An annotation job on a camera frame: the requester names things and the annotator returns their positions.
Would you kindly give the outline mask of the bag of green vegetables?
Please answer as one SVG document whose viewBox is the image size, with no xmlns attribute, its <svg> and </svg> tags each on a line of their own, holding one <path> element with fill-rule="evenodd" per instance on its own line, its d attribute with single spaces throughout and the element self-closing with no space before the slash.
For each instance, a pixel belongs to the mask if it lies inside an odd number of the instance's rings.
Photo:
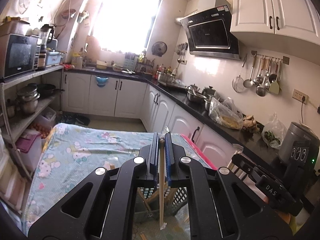
<svg viewBox="0 0 320 240">
<path fill-rule="evenodd" d="M 286 133 L 286 126 L 278 119 L 277 114 L 273 113 L 269 116 L 268 122 L 263 127 L 261 136 L 268 146 L 280 150 Z"/>
</svg>

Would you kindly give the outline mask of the stacked steel pots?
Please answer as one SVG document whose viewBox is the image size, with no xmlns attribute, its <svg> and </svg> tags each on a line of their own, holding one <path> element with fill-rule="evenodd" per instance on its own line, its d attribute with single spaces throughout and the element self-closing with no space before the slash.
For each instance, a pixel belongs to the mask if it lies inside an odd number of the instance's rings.
<svg viewBox="0 0 320 240">
<path fill-rule="evenodd" d="M 37 85 L 27 85 L 17 91 L 17 101 L 24 114 L 33 114 L 38 105 L 40 94 L 37 91 Z"/>
</svg>

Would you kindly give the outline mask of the bamboo chopsticks pair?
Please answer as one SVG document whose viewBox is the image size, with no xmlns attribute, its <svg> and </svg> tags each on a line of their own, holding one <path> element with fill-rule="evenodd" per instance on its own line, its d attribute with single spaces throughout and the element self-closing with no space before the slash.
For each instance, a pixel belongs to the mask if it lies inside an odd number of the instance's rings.
<svg viewBox="0 0 320 240">
<path fill-rule="evenodd" d="M 165 185 L 165 141 L 160 139 L 159 141 L 159 227 L 163 230 L 166 227 L 164 222 L 164 185 Z"/>
</svg>

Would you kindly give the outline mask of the round wall fan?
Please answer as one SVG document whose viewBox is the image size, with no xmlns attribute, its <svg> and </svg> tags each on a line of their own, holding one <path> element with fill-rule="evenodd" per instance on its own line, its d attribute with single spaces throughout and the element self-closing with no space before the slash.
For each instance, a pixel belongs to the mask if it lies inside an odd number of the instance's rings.
<svg viewBox="0 0 320 240">
<path fill-rule="evenodd" d="M 151 47 L 151 52 L 155 56 L 162 57 L 167 52 L 168 46 L 162 41 L 154 43 Z"/>
</svg>

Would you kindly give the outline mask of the black range hood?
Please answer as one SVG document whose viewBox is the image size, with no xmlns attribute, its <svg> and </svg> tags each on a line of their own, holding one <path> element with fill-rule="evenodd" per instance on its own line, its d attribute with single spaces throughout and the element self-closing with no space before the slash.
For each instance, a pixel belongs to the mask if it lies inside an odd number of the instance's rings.
<svg viewBox="0 0 320 240">
<path fill-rule="evenodd" d="M 231 33 L 231 21 L 227 0 L 199 0 L 197 10 L 180 19 L 190 54 L 240 60 L 239 41 Z"/>
</svg>

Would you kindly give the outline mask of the plastic bag of food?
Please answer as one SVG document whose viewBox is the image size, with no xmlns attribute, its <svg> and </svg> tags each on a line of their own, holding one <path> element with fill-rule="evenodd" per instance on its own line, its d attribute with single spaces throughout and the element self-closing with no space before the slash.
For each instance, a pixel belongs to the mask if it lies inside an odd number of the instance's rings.
<svg viewBox="0 0 320 240">
<path fill-rule="evenodd" d="M 209 117 L 221 126 L 241 130 L 243 126 L 243 116 L 238 112 L 233 99 L 227 98 L 220 102 L 212 98 L 209 107 Z"/>
</svg>

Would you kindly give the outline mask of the hanging metal ladle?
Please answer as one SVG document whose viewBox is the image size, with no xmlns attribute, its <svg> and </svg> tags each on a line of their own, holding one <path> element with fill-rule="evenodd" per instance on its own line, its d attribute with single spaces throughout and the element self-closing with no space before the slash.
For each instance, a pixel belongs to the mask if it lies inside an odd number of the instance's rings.
<svg viewBox="0 0 320 240">
<path fill-rule="evenodd" d="M 244 85 L 245 88 L 251 88 L 253 86 L 252 76 L 253 76 L 253 71 L 254 71 L 254 68 L 255 68 L 256 59 L 257 59 L 257 55 L 254 54 L 253 55 L 253 63 L 252 63 L 252 67 L 251 67 L 250 76 L 249 76 L 248 79 L 246 79 L 243 82 L 243 85 Z"/>
</svg>

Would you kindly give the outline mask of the grey air fryer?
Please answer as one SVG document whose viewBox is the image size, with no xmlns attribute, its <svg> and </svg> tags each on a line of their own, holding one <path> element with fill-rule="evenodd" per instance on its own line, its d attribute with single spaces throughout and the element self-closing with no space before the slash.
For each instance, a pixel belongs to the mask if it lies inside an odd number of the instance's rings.
<svg viewBox="0 0 320 240">
<path fill-rule="evenodd" d="M 278 157 L 285 167 L 284 181 L 306 181 L 314 172 L 319 153 L 319 137 L 303 124 L 292 122 Z"/>
</svg>

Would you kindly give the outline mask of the black blender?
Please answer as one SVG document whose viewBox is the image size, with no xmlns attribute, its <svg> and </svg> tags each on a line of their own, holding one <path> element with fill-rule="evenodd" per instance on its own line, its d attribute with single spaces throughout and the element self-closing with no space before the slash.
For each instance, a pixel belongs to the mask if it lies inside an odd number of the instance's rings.
<svg viewBox="0 0 320 240">
<path fill-rule="evenodd" d="M 42 40 L 41 52 L 47 49 L 47 43 L 52 42 L 55 29 L 53 25 L 45 24 L 40 29 L 40 39 Z"/>
</svg>

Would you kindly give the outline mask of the steel pot on counter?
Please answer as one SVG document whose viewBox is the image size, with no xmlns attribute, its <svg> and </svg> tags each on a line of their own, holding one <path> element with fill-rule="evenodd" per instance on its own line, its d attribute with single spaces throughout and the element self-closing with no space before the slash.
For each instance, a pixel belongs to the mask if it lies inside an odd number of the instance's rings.
<svg viewBox="0 0 320 240">
<path fill-rule="evenodd" d="M 205 99 L 207 99 L 206 96 L 199 93 L 199 89 L 196 85 L 189 85 L 187 87 L 187 97 L 189 101 L 195 103 L 202 103 Z"/>
</svg>

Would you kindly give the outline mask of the black microwave oven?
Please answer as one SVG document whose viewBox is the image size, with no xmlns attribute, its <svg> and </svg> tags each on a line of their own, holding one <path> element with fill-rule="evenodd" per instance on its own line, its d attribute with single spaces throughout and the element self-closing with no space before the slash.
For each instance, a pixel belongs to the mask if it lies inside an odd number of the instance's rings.
<svg viewBox="0 0 320 240">
<path fill-rule="evenodd" d="M 38 38 L 7 34 L 1 36 L 1 80 L 34 70 Z"/>
</svg>

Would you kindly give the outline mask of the wall power socket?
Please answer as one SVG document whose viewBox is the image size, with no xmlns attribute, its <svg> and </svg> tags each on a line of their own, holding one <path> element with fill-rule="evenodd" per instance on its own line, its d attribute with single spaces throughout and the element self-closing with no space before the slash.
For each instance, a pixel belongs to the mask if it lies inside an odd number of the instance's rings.
<svg viewBox="0 0 320 240">
<path fill-rule="evenodd" d="M 307 104 L 309 96 L 304 94 L 303 92 L 300 92 L 296 89 L 293 90 L 292 97 L 296 100 L 298 100 L 301 103 Z"/>
</svg>

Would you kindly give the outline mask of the white upper cabinet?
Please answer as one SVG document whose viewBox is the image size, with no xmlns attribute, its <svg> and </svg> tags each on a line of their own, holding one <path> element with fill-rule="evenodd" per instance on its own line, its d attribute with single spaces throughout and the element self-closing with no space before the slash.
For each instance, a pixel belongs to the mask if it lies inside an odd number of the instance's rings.
<svg viewBox="0 0 320 240">
<path fill-rule="evenodd" d="M 319 44 L 311 0 L 233 0 L 231 32 L 276 34 Z"/>
</svg>

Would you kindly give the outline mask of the cartoon cat tablecloth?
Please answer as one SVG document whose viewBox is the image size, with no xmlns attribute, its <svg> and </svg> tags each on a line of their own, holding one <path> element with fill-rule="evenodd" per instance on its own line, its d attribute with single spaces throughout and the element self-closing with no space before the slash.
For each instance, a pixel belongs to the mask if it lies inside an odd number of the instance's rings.
<svg viewBox="0 0 320 240">
<path fill-rule="evenodd" d="M 106 131 L 58 124 L 46 139 L 35 170 L 22 216 L 22 232 L 30 227 L 62 197 L 96 168 L 119 168 L 150 145 L 153 133 Z M 133 239 L 190 239 L 187 192 L 167 190 L 174 197 L 165 205 L 166 228 L 159 228 L 159 197 L 156 187 L 138 190 Z"/>
</svg>

